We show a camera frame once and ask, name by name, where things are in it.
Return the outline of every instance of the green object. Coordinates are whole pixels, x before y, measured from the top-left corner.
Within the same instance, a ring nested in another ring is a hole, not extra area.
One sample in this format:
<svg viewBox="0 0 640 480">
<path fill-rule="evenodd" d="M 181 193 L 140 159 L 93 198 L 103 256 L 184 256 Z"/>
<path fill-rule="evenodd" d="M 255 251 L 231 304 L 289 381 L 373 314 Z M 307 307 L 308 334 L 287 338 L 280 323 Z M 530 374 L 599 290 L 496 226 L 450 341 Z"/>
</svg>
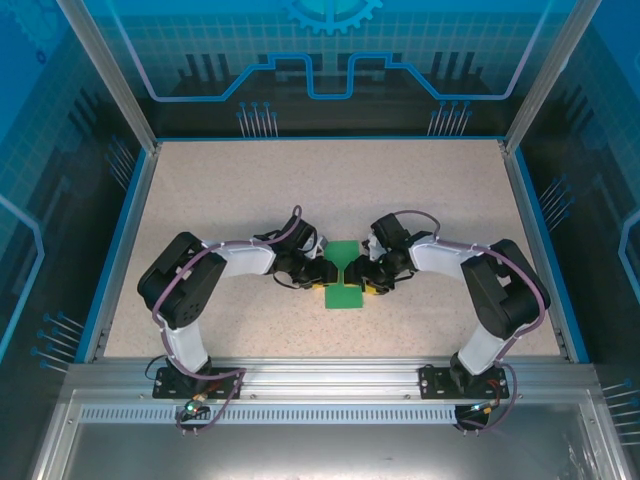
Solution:
<svg viewBox="0 0 640 480">
<path fill-rule="evenodd" d="M 362 308 L 362 290 L 360 287 L 344 286 L 344 269 L 352 260 L 360 256 L 360 245 L 355 240 L 329 242 L 324 252 L 327 260 L 331 260 L 340 276 L 336 285 L 330 285 L 324 290 L 325 308 Z"/>
</svg>

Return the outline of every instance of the speckled tabletop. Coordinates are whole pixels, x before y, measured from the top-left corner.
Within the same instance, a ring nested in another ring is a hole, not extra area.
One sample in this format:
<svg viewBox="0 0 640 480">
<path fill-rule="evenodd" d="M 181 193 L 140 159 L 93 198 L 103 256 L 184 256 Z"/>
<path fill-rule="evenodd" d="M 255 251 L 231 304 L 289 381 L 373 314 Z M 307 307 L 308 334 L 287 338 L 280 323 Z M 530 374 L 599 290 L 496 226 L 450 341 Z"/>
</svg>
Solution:
<svg viewBox="0 0 640 480">
<path fill-rule="evenodd" d="M 106 356 L 163 352 L 136 292 L 140 276 L 182 231 L 247 239 L 280 228 L 295 204 L 329 240 L 364 240 L 369 225 L 405 208 L 427 210 L 441 237 L 516 241 L 529 256 L 498 144 L 490 140 L 304 140 L 166 143 L 162 147 Z M 425 219 L 402 222 L 411 232 Z M 322 290 L 293 291 L 270 276 L 221 281 L 200 317 L 212 356 L 451 355 L 478 321 L 466 286 L 418 274 L 357 310 L 327 310 Z M 512 354 L 555 355 L 547 320 Z"/>
</svg>

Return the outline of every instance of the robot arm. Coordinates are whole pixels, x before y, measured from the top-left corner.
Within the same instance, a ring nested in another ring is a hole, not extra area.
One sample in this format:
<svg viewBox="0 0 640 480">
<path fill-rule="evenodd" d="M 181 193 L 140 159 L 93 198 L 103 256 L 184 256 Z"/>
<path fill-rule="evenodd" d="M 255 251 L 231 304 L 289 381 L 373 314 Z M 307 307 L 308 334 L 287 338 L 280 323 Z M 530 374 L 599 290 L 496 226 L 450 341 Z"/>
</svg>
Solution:
<svg viewBox="0 0 640 480">
<path fill-rule="evenodd" d="M 260 241 L 288 231 L 295 220 L 292 217 L 280 231 L 256 235 L 256 245 L 231 243 L 205 255 L 163 302 L 160 315 L 168 326 L 167 341 L 175 359 L 187 370 L 206 375 L 210 368 L 198 317 L 221 278 L 284 272 L 299 288 L 336 283 L 338 271 L 335 265 L 321 256 L 326 240 L 304 220 L 300 220 L 295 230 L 283 240 L 259 245 Z M 207 247 L 207 243 L 191 233 L 183 232 L 176 236 L 138 283 L 138 293 L 144 298 L 147 308 L 153 309 L 176 273 Z"/>
<path fill-rule="evenodd" d="M 393 214 L 375 222 L 371 229 L 363 244 L 368 255 L 347 267 L 345 283 L 385 294 L 416 272 L 436 272 L 466 282 L 480 325 L 451 359 L 451 377 L 461 393 L 474 377 L 492 367 L 521 328 L 538 317 L 538 303 L 531 289 L 493 256 L 441 240 L 430 232 L 410 235 Z M 515 263 L 533 281 L 545 308 L 549 307 L 547 290 L 514 242 L 501 240 L 485 248 Z"/>
</svg>

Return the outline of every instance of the transparent panel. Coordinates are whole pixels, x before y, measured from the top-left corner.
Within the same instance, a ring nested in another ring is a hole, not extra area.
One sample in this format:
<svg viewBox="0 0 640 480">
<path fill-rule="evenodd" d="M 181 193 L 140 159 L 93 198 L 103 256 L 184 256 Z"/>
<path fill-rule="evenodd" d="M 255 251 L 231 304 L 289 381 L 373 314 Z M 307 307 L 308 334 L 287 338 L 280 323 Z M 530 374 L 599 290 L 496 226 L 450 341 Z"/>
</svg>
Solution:
<svg viewBox="0 0 640 480">
<path fill-rule="evenodd" d="M 160 137 L 503 135 L 574 0 L 91 0 Z"/>
<path fill-rule="evenodd" d="M 0 471 L 26 478 L 140 145 L 54 1 L 0 1 L 0 72 Z"/>
<path fill-rule="evenodd" d="M 637 2 L 601 4 L 521 146 L 605 386 L 640 382 L 638 18 Z M 622 432 L 637 430 L 638 412 L 622 418 Z"/>
</svg>

